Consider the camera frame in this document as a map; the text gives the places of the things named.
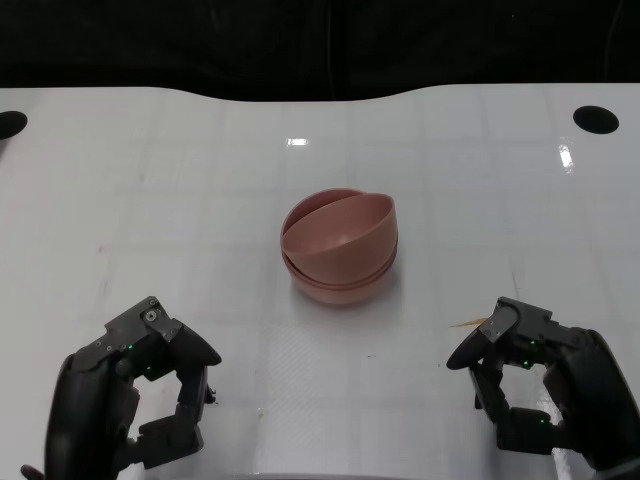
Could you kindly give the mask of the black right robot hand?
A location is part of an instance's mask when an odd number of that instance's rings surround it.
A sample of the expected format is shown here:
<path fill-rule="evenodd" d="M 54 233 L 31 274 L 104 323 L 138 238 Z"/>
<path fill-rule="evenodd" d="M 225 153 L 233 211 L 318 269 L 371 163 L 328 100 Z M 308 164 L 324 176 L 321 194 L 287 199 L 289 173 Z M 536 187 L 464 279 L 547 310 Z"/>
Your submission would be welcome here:
<path fill-rule="evenodd" d="M 559 409 L 554 424 L 542 410 L 512 407 L 501 388 L 506 365 L 544 366 L 544 386 Z M 556 448 L 581 454 L 596 472 L 639 458 L 639 409 L 604 338 L 565 327 L 549 310 L 507 297 L 497 300 L 447 361 L 466 369 L 474 405 L 494 424 L 498 448 L 549 455 Z"/>

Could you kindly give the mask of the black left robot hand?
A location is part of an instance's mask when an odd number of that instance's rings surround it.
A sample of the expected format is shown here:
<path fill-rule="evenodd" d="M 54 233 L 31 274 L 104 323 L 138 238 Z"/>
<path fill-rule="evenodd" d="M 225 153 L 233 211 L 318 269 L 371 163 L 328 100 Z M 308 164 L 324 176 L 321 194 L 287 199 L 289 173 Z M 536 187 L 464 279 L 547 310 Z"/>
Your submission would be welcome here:
<path fill-rule="evenodd" d="M 168 315 L 150 296 L 115 317 L 100 338 L 69 355 L 56 382 L 49 415 L 44 475 L 48 479 L 114 479 L 132 464 L 151 469 L 197 453 L 208 384 L 220 355 Z M 174 373 L 181 387 L 175 411 L 129 430 L 138 408 L 139 377 Z"/>

